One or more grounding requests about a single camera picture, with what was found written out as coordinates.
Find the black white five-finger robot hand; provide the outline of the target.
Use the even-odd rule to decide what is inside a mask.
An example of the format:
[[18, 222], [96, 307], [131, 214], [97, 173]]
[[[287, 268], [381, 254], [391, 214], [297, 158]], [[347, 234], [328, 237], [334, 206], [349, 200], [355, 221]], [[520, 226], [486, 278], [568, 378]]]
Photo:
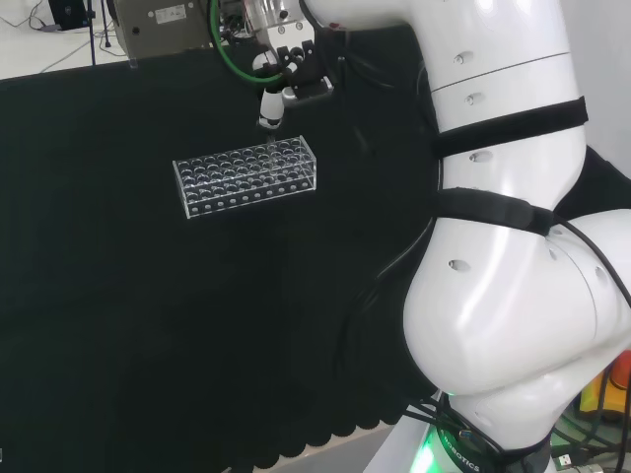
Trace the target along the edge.
[[333, 92], [333, 85], [311, 39], [300, 46], [282, 46], [258, 54], [252, 69], [256, 79], [280, 76], [270, 84], [261, 85], [259, 93], [257, 126], [267, 134], [273, 134], [281, 127], [286, 108], [327, 97]]

